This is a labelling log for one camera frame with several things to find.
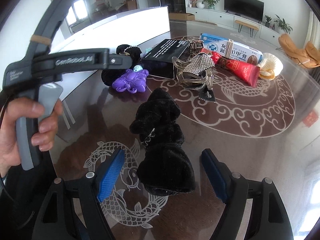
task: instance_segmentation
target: black velvet bag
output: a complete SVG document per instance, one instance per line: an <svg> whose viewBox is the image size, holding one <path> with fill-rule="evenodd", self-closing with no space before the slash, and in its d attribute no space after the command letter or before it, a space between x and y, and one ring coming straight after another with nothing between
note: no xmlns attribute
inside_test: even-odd
<svg viewBox="0 0 320 240"><path fill-rule="evenodd" d="M146 148L137 176L150 194L176 195L196 188L192 165L181 148L184 136L175 123L180 113L172 97L157 88L140 105L130 125L130 131L140 135Z"/></svg>

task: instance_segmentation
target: glass table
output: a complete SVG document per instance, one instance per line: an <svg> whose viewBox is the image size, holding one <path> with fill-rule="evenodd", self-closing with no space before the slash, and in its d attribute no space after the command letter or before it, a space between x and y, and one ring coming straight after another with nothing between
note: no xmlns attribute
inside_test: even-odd
<svg viewBox="0 0 320 240"><path fill-rule="evenodd" d="M293 235L306 235L320 216L320 86L276 47L244 33L199 22L171 22L170 33L177 39L201 33L230 38L276 55L284 69L275 80L259 80L251 89L217 68L216 104L199 100L196 92L175 86L173 80L152 76L145 93L117 93L103 84L97 71L63 100L64 114L50 152L57 175L77 179L121 146L126 153L124 168L101 205L116 239L209 239L224 209L199 158L210 148L220 162L246 179L271 178ZM150 195L135 173L145 151L129 126L156 87L168 91L181 108L177 123L185 137L182 148L196 178L196 190L189 194ZM83 219L80 204L74 201ZM251 203L247 201L238 239L245 235Z"/></svg>

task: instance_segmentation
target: blue gripper pad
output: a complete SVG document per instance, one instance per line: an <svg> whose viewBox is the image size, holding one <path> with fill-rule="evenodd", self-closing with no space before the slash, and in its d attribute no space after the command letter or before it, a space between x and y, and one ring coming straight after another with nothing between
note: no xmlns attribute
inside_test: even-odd
<svg viewBox="0 0 320 240"><path fill-rule="evenodd" d="M224 163L220 163L210 149L205 149L201 154L201 162L217 198L227 203L230 197L231 179L230 170Z"/></svg>
<svg viewBox="0 0 320 240"><path fill-rule="evenodd" d="M103 162L101 164L108 164L109 162L106 172L102 174L102 176L97 176L96 178L96 185L99 185L97 187L97 189L99 189L97 199L100 203L110 196L113 186L121 172L122 166L124 165L124 151L122 149L118 151L115 150L113 155L114 154L114 158L111 158L109 161L106 160L105 162L107 163Z"/></svg>

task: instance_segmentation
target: white cabinet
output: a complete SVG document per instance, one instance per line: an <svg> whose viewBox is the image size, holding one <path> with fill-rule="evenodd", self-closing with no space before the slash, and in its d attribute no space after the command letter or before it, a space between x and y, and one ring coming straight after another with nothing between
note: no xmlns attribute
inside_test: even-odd
<svg viewBox="0 0 320 240"><path fill-rule="evenodd" d="M209 22L233 27L234 16L232 14L208 10Z"/></svg>
<svg viewBox="0 0 320 240"><path fill-rule="evenodd" d="M199 9L199 8L186 8L187 13L192 13L195 15L196 20L200 21L209 21L208 10Z"/></svg>
<svg viewBox="0 0 320 240"><path fill-rule="evenodd" d="M263 39L273 45L275 45L277 48L280 47L280 44L278 42L278 38L280 37L279 33L276 33L274 30L271 30L270 28L261 26L261 32L260 32L260 39Z"/></svg>
<svg viewBox="0 0 320 240"><path fill-rule="evenodd" d="M250 25L254 25L259 28L258 31L253 31L253 38L257 39L260 38L264 41L267 41L277 48L280 47L278 38L280 34L273 31L270 28L267 28L257 22L253 22L251 20L245 19L243 17L235 16L233 14L216 11L212 9L199 9L199 8L186 8L187 13L192 13L195 15L196 20L212 22L218 24L220 27L225 26L227 29L231 29L235 32L238 31L239 24L235 23L235 20L239 20ZM250 28L243 26L241 32L250 33Z"/></svg>

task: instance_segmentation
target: white seashell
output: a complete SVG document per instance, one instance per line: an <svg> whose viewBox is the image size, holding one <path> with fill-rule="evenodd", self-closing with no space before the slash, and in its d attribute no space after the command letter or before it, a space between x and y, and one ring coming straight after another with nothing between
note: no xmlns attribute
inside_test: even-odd
<svg viewBox="0 0 320 240"><path fill-rule="evenodd" d="M263 59L257 66L260 68L259 76L267 80L274 79L283 70L282 62L270 53L263 53Z"/></svg>

